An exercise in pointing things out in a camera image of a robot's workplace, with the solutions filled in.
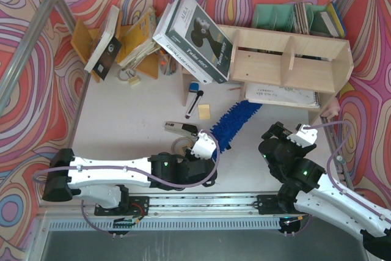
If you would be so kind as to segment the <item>blue microfiber duster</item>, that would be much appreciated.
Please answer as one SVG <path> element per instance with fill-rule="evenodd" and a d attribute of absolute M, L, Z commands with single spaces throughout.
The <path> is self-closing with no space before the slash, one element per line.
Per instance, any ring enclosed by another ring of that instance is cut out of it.
<path fill-rule="evenodd" d="M 211 134 L 219 144 L 220 153 L 230 148 L 230 143 L 239 130 L 262 106 L 247 100 L 237 102 L 211 127 Z"/>

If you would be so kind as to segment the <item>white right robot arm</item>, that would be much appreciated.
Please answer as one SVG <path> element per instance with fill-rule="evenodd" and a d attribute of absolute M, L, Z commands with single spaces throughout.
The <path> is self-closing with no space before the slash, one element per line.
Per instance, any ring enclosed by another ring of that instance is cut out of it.
<path fill-rule="evenodd" d="M 330 161 L 322 167 L 306 157 L 316 147 L 317 129 L 300 125 L 293 133 L 276 122 L 262 135 L 258 151 L 282 184 L 278 206 L 322 219 L 361 241 L 375 257 L 390 260 L 390 210 L 333 178 Z"/>

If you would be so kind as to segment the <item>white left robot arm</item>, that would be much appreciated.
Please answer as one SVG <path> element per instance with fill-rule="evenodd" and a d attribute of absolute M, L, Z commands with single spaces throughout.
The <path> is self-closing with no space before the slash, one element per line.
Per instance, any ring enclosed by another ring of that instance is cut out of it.
<path fill-rule="evenodd" d="M 133 160 L 92 160 L 61 149 L 52 158 L 43 200 L 67 202 L 77 197 L 106 209 L 127 207 L 128 185 L 165 191 L 212 186 L 217 178 L 212 158 L 166 152 Z"/>

